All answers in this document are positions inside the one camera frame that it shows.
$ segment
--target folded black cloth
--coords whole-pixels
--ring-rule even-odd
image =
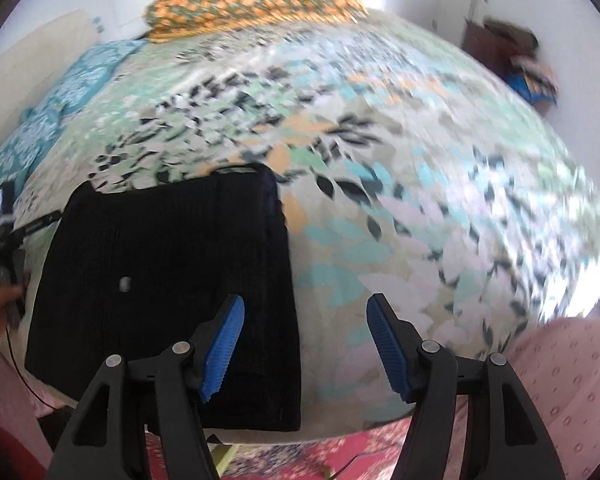
[[[72,194],[49,247],[26,369],[79,399],[104,359],[159,354],[215,316],[245,321],[208,428],[295,431],[300,355],[288,237],[276,180],[250,164],[122,193]]]

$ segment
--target beige headboard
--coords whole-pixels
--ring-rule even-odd
[[[85,50],[98,42],[91,19],[70,12],[24,37],[0,55],[0,145],[53,83]]]

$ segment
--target silver rivet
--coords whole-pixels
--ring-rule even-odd
[[[129,292],[131,290],[131,278],[129,276],[122,276],[118,286],[120,288],[120,292]]]
[[[174,354],[186,354],[191,348],[191,345],[186,341],[179,341],[171,347]]]
[[[432,339],[427,339],[426,341],[422,342],[422,349],[430,354],[435,354],[438,350],[440,350],[440,345]]]
[[[491,359],[491,362],[496,366],[504,366],[507,364],[507,358],[502,354],[491,354],[489,359]]]
[[[109,368],[113,368],[114,366],[118,366],[122,362],[122,356],[118,354],[113,354],[107,357],[107,360],[104,362]]]

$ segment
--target floral bedsheet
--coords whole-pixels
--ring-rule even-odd
[[[379,12],[144,46],[67,124],[17,215],[63,207],[87,179],[119,192],[256,160],[278,175],[290,234],[303,422],[216,432],[228,441],[334,436],[408,411],[366,326],[374,292],[472,358],[600,296],[600,195],[582,167],[495,76]],[[51,237],[28,241],[30,307]]]

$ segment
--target ribbed blue surface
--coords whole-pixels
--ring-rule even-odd
[[[380,310],[378,302],[370,298],[366,302],[366,323],[382,360],[382,366],[394,392],[408,402],[411,394],[409,378],[407,377],[407,359],[405,358],[389,322]]]
[[[244,301],[238,296],[229,309],[229,313],[206,356],[205,378],[198,391],[202,402],[207,402],[220,389],[243,323]]]

